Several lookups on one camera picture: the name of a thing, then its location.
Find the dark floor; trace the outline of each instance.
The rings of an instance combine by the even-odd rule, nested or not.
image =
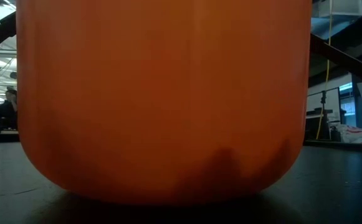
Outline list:
[[[304,147],[292,169],[252,197],[188,208],[129,207],[56,187],[19,143],[0,143],[2,223],[362,223],[362,152]]]

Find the man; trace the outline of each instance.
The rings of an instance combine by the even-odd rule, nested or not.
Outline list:
[[[0,119],[3,126],[17,129],[17,91],[5,92],[6,100],[0,105]]]

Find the cable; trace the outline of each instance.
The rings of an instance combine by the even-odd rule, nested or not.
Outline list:
[[[328,43],[329,46],[331,46],[331,24],[332,23],[333,23],[333,1],[331,1],[331,4],[330,4],[329,43]],[[327,91],[327,89],[328,89],[329,72],[330,72],[330,60],[328,59],[327,68],[326,68],[325,91]],[[322,126],[322,116],[323,116],[324,107],[325,106],[323,105],[322,110],[320,111],[319,125],[318,125],[318,132],[317,132],[316,140],[319,139],[319,132],[320,132],[320,128]]]
[[[6,64],[0,69],[0,73],[1,73],[2,71],[5,73],[5,72],[8,70],[10,64],[12,64],[13,60],[14,60],[13,58],[10,59],[10,60],[8,61],[8,63],[6,63]]]

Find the yellow cable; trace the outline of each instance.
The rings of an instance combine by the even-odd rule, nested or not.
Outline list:
[[[331,45],[331,24],[333,22],[333,1],[330,6],[330,20],[329,20],[329,45]],[[330,61],[328,59],[327,68],[326,68],[326,81],[325,81],[325,91],[328,89],[328,80],[329,80],[329,71],[330,71]],[[322,110],[320,111],[319,117],[319,125],[318,125],[318,132],[317,132],[317,140],[319,139],[319,132],[322,125],[322,116],[323,116],[323,106]]]

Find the orange container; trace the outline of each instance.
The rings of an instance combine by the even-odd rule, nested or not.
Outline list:
[[[300,152],[311,1],[19,1],[19,130],[48,179],[127,204],[226,200]]]

